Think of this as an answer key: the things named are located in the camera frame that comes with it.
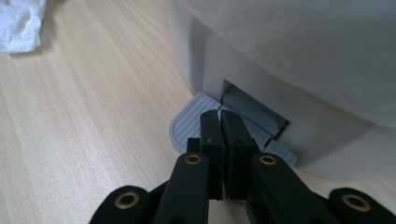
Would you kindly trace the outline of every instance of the gray plastic part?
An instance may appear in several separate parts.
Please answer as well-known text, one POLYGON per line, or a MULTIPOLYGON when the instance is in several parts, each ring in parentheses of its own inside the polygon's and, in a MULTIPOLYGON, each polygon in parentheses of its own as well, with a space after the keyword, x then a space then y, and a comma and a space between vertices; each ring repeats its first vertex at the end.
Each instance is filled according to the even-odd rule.
POLYGON ((289 166, 293 166, 298 158, 288 151, 287 148, 280 145, 277 141, 272 140, 268 146, 264 149, 264 152, 271 153, 277 155, 278 157, 282 158, 289 166))
POLYGON ((288 122, 276 112, 236 87, 227 92, 222 102, 235 108, 238 114, 243 115, 273 137, 277 136, 288 122))
POLYGON ((271 120, 273 115, 268 114, 268 110, 262 110, 263 105, 259 107, 252 106, 251 101, 244 95, 233 89, 229 91, 224 98, 227 98, 227 102, 231 102, 233 107, 230 105, 222 105, 217 100, 213 99, 204 92, 198 92, 194 98, 177 114, 177 116, 172 120, 169 127, 169 136, 171 138, 172 144, 180 153, 185 153, 187 151, 187 141, 189 138, 199 138, 200 137, 200 116, 208 110, 216 109, 220 111, 221 109, 226 109, 239 114, 245 124, 250 135, 256 140, 261 151, 275 154, 281 157, 289 166, 294 166, 298 158, 282 147, 276 140, 273 139, 275 135, 281 130, 285 119, 281 118, 276 114, 275 120, 271 120), (244 103, 237 103, 238 97, 241 97, 241 101, 244 103), (242 114, 241 111, 247 111, 249 118, 242 114))
POLYGON ((187 151, 187 140, 199 138, 199 120, 202 113, 219 109, 221 103, 209 95, 198 92, 194 98, 177 114, 169 127, 169 136, 174 147, 181 153, 187 151))

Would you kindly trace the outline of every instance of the light wood surface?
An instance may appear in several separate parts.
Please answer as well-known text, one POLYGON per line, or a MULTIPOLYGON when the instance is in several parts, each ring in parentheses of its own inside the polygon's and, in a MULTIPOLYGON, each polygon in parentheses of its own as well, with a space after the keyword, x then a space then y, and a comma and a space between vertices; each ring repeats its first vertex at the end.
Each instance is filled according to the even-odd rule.
MULTIPOLYGON (((169 178, 168 127, 192 94, 164 0, 48 1, 41 36, 34 52, 0 54, 0 223, 88 223, 112 190, 169 178)), ((396 176, 298 174, 323 196, 349 186, 396 212, 396 176)), ((243 207, 213 202, 209 223, 248 223, 243 207)))

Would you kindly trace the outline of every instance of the metal grommet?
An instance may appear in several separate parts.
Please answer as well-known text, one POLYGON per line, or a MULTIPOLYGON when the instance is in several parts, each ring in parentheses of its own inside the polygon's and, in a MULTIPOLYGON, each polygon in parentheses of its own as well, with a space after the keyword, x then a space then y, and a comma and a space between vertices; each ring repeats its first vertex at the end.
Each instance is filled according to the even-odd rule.
POLYGON ((371 210, 371 205, 358 195, 343 194, 343 196, 341 196, 341 199, 346 205, 360 212, 368 212, 371 210))
POLYGON ((190 155, 190 156, 187 156, 187 157, 184 159, 184 161, 185 161, 186 163, 188 163, 188 164, 195 165, 195 164, 200 163, 200 162, 202 161, 202 158, 199 157, 199 156, 197 156, 197 155, 190 155))
POLYGON ((262 162, 266 165, 275 165, 277 163, 277 160, 276 160, 276 158, 274 158, 272 156, 261 156, 260 162, 262 162))
POLYGON ((127 209, 135 206, 138 202, 139 194, 134 191, 129 191, 119 195, 114 204, 119 209, 127 209))

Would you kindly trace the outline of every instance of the white paper towel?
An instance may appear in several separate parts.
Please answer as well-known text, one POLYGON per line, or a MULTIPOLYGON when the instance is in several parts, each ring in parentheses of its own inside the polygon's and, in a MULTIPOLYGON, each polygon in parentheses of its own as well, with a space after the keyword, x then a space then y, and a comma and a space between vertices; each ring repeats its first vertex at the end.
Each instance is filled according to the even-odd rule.
POLYGON ((179 2, 274 76, 396 127, 396 1, 179 2))
POLYGON ((29 52, 41 44, 45 0, 0 0, 0 51, 29 52))

